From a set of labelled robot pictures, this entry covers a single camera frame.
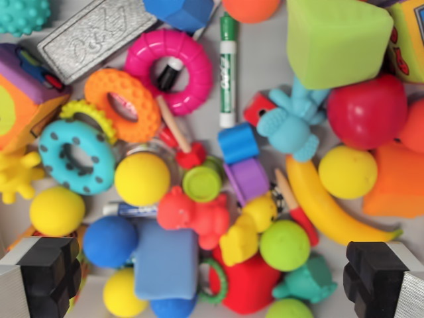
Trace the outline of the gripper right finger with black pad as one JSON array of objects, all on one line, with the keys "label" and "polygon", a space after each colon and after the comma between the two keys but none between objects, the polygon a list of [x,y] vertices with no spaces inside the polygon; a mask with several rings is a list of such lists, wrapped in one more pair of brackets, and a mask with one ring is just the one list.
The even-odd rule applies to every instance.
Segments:
[{"label": "gripper right finger with black pad", "polygon": [[357,317],[422,317],[423,263],[401,242],[350,242],[343,287]]}]

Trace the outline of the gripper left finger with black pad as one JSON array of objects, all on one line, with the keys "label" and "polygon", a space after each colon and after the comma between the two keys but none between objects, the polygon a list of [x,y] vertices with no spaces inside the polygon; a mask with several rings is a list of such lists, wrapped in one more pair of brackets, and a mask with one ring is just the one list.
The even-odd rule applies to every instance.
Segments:
[{"label": "gripper left finger with black pad", "polygon": [[81,284],[71,237],[26,237],[1,258],[2,317],[65,317]]}]

